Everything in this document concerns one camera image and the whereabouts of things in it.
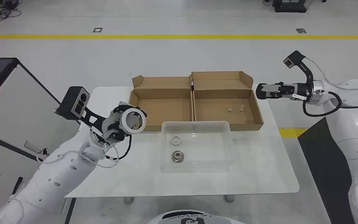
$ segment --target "metal ring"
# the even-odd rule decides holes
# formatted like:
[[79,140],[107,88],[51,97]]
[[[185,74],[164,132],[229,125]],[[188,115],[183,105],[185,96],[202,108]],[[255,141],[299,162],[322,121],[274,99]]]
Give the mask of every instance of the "metal ring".
[[178,146],[181,143],[181,137],[179,136],[173,136],[172,139],[170,139],[171,143],[175,146]]

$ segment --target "white table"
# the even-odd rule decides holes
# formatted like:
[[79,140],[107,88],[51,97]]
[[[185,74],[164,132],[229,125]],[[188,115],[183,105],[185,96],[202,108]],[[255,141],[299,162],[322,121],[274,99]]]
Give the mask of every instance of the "white table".
[[[98,87],[88,103],[108,117],[119,101],[128,102],[132,87]],[[232,132],[238,161],[228,173],[163,173],[160,171],[160,132],[133,135],[125,159],[111,169],[95,170],[67,197],[137,197],[164,195],[230,195],[295,193],[295,173],[266,100],[258,101],[264,125],[259,131]],[[122,155],[128,139],[118,143]],[[109,160],[101,165],[111,165]]]

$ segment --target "black machine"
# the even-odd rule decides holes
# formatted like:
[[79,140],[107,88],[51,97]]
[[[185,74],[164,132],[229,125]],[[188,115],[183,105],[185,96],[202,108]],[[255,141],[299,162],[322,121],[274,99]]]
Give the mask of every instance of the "black machine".
[[311,0],[274,0],[272,6],[275,12],[306,12],[311,2]]

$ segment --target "black logo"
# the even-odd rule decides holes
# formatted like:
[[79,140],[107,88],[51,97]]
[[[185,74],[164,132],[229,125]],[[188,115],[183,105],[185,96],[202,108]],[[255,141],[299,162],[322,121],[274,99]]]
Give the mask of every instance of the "black logo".
[[205,224],[205,221],[203,218],[196,218],[196,220],[193,220],[192,218],[183,218],[181,220],[181,224]]

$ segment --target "box compartment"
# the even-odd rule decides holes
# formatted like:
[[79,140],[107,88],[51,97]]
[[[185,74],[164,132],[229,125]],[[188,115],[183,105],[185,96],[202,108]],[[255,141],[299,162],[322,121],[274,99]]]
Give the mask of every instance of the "box compartment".
[[192,72],[195,121],[225,120],[231,130],[259,130],[263,125],[253,79],[244,72]]
[[147,113],[145,131],[159,131],[166,121],[194,121],[191,77],[137,76],[132,82],[129,104]]

